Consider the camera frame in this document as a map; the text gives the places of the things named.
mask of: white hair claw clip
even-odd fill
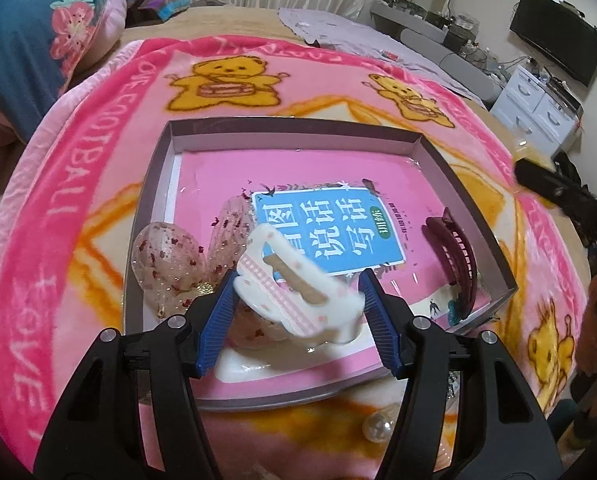
[[[265,244],[273,252],[264,257]],[[349,343],[360,334],[363,294],[325,274],[271,225],[260,224],[250,233],[236,270],[240,298],[294,337],[309,344]],[[275,271],[292,290],[275,282]]]

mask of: metal screw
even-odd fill
[[[184,316],[172,316],[167,320],[167,324],[170,328],[180,328],[185,325]]]
[[[485,332],[481,334],[481,338],[490,345],[493,345],[498,341],[498,336],[491,330],[485,330]]]
[[[431,321],[424,316],[415,317],[413,323],[419,330],[427,330],[431,327]]]
[[[101,341],[109,343],[116,337],[116,331],[113,328],[106,328],[101,332]]]

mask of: tv screen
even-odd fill
[[[597,30],[553,0],[520,0],[511,30],[588,86],[597,68]]]

